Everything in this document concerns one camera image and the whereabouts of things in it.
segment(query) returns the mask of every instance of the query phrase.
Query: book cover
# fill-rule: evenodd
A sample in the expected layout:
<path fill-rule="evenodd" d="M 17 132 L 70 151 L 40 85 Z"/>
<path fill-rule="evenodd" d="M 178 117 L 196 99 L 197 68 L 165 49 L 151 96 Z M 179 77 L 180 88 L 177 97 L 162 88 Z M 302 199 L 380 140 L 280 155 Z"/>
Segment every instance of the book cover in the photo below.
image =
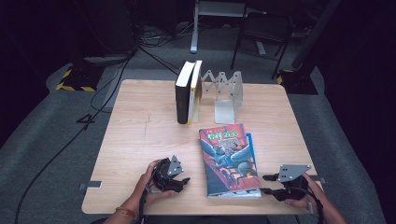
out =
<path fill-rule="evenodd" d="M 198 121 L 199 104 L 202 98 L 202 80 L 201 80 L 201 65 L 202 61 L 195 62 L 192 71 L 191 86 L 190 86 L 190 102 L 189 102 L 189 116 L 187 124 L 193 124 Z"/>
<path fill-rule="evenodd" d="M 254 152 L 244 124 L 201 129 L 199 135 L 207 196 L 261 197 Z"/>
<path fill-rule="evenodd" d="M 175 82 L 177 122 L 187 123 L 189 115 L 190 86 L 195 63 L 184 62 Z"/>

